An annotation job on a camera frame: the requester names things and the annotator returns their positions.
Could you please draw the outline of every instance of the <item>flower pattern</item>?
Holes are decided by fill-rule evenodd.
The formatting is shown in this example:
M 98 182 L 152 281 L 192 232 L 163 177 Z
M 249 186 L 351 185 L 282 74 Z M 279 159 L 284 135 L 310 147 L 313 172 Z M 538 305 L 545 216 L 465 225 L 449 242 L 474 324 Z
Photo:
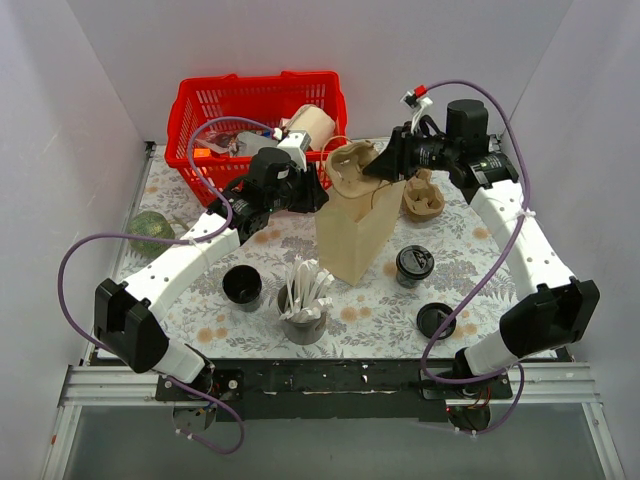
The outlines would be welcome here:
M 384 143 L 376 143 L 381 149 Z M 139 210 L 154 210 L 173 224 L 192 225 L 202 206 L 178 171 L 164 161 L 164 148 L 156 148 Z M 282 331 L 275 297 L 284 284 L 284 271 L 296 255 L 316 258 L 312 215 L 280 212 L 268 227 L 242 248 L 220 259 L 191 284 L 171 306 L 161 325 L 167 334 L 192 345 L 212 358 L 417 358 L 427 339 L 416 328 L 418 310 L 429 302 L 457 305 L 498 257 L 496 243 L 480 218 L 449 183 L 434 172 L 432 181 L 442 191 L 446 206 L 439 217 L 412 223 L 401 211 L 395 232 L 357 287 L 336 280 L 329 295 L 334 306 L 327 331 L 314 345 L 291 343 Z M 426 247 L 435 257 L 433 273 L 415 289 L 395 281 L 395 257 L 407 245 Z M 150 263 L 128 249 L 120 280 Z M 263 281 L 261 305 L 245 313 L 222 292 L 222 277 L 234 265 L 249 264 Z M 516 303 L 515 286 L 503 266 L 458 318 L 448 339 L 438 342 L 434 357 L 450 358 L 460 348 L 478 342 L 498 328 L 502 313 Z M 541 357 L 555 357 L 543 352 Z

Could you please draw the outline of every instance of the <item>green vegetable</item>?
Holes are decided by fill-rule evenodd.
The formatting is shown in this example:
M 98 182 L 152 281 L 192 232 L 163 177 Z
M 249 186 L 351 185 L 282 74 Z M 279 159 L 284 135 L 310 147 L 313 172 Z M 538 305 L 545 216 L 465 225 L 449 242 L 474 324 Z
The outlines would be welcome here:
M 127 233 L 154 238 L 176 238 L 176 232 L 173 231 L 164 215 L 151 211 L 141 212 L 136 215 L 129 222 Z M 129 245 L 131 245 L 134 252 L 151 258 L 158 257 L 171 246 L 141 240 L 129 240 Z

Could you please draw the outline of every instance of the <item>brown paper bag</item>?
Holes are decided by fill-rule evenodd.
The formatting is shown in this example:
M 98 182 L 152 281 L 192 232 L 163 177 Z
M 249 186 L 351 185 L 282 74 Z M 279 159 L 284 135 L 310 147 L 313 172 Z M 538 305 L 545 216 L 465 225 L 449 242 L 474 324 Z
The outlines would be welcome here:
M 404 186 L 387 184 L 353 199 L 331 188 L 315 215 L 320 266 L 355 286 L 393 234 Z

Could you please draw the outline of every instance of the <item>gray wall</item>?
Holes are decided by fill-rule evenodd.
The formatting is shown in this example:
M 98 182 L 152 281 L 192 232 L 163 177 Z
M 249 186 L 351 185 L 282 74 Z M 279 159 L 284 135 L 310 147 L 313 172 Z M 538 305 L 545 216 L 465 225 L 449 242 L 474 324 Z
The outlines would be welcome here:
M 407 117 L 404 92 L 451 77 L 481 83 L 512 111 L 571 3 L 68 1 L 140 135 L 159 142 L 180 80 L 232 72 L 337 71 L 354 137 L 389 135 Z M 470 94 L 452 87 L 433 99 L 442 113 L 460 95 Z
M 581 345 L 616 448 L 640 478 L 640 1 L 573 2 L 514 115 L 533 208 L 602 299 Z
M 60 313 L 58 263 L 74 238 L 122 226 L 144 144 L 64 0 L 0 0 L 0 45 L 0 478 L 31 479 L 86 344 Z M 72 260 L 86 328 L 114 251 Z

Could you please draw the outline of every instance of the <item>red plastic basket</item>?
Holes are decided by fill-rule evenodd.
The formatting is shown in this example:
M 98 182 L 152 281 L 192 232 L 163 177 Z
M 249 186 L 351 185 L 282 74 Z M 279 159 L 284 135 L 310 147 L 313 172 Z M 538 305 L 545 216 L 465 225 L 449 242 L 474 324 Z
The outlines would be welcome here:
M 277 127 L 281 118 L 291 116 L 305 104 L 322 108 L 335 122 L 334 135 L 344 135 L 347 126 L 347 108 L 340 91 L 340 80 L 335 72 L 282 72 L 274 77 L 190 78 L 180 84 L 178 98 L 171 114 L 167 134 L 167 164 L 178 169 L 202 205 L 207 206 L 215 195 L 198 179 L 186 156 L 187 144 L 193 132 L 207 120 L 233 115 Z M 239 132 L 256 130 L 242 122 L 220 122 L 216 130 Z M 325 157 L 346 141 L 335 139 L 327 145 Z M 196 158 L 196 166 L 218 190 L 231 180 L 248 171 L 251 157 L 220 156 Z M 307 162 L 315 162 L 324 188 L 331 185 L 324 174 L 321 152 L 307 152 Z

